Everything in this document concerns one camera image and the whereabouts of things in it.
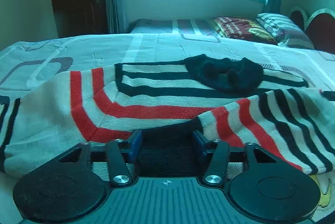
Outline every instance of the red headboard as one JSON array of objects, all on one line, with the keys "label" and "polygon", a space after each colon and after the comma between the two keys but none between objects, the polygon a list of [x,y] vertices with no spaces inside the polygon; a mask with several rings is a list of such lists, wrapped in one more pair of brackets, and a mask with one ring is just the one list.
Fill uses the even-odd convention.
[{"label": "red headboard", "polygon": [[306,21],[304,11],[293,9],[291,20],[305,30],[316,50],[335,54],[335,12],[330,9],[319,9]]}]

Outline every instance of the metal screw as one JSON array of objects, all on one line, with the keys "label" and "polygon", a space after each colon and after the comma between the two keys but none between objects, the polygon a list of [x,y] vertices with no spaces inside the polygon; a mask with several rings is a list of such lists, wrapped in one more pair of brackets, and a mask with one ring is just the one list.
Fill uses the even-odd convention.
[{"label": "metal screw", "polygon": [[126,175],[118,175],[113,178],[113,181],[119,184],[125,184],[130,181],[130,178]]},{"label": "metal screw", "polygon": [[205,181],[208,183],[215,184],[215,183],[219,183],[221,181],[221,178],[217,175],[209,175],[205,178]]}]

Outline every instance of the black collar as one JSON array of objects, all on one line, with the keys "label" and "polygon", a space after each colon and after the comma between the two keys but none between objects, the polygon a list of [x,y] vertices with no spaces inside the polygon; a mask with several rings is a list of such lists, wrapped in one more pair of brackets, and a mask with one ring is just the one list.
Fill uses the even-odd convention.
[{"label": "black collar", "polygon": [[224,92],[250,92],[263,80],[263,68],[247,58],[232,61],[202,54],[185,59],[185,66],[195,80]]}]

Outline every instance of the knit sweater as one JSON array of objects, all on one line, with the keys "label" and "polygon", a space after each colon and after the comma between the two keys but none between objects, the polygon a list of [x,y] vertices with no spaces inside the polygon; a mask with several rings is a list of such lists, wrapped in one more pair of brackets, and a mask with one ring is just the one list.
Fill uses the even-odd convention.
[{"label": "knit sweater", "polygon": [[233,146],[255,142],[307,174],[328,172],[335,109],[307,87],[246,58],[205,55],[63,72],[21,99],[2,97],[0,170],[21,176],[79,142],[159,127],[158,136],[198,129]]}]

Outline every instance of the red stripe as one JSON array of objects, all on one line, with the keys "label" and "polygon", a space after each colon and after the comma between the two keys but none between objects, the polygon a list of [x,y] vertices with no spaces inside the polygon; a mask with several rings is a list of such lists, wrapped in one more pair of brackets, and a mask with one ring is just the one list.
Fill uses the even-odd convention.
[{"label": "red stripe", "polygon": [[104,113],[116,118],[136,119],[193,119],[213,107],[181,107],[181,106],[121,106],[112,102],[106,95],[103,85],[103,68],[92,70],[94,100],[97,107]]},{"label": "red stripe", "polygon": [[87,141],[106,143],[114,139],[127,139],[130,136],[131,132],[128,131],[109,130],[94,125],[82,104],[80,71],[70,72],[70,102],[73,120]]},{"label": "red stripe", "polygon": [[221,140],[228,142],[233,147],[243,147],[241,139],[232,131],[228,123],[229,112],[225,107],[212,109],[216,119],[216,129]]},{"label": "red stripe", "polygon": [[296,165],[292,162],[287,161],[280,151],[278,150],[274,140],[271,136],[269,136],[266,131],[259,125],[257,122],[255,122],[251,115],[250,115],[250,100],[247,98],[243,98],[237,101],[237,103],[240,105],[239,109],[239,117],[240,121],[243,126],[245,126],[248,130],[250,130],[253,135],[258,140],[261,147],[268,150],[278,158],[288,162],[290,165],[294,166],[295,168],[302,170],[302,167],[299,165]]}]

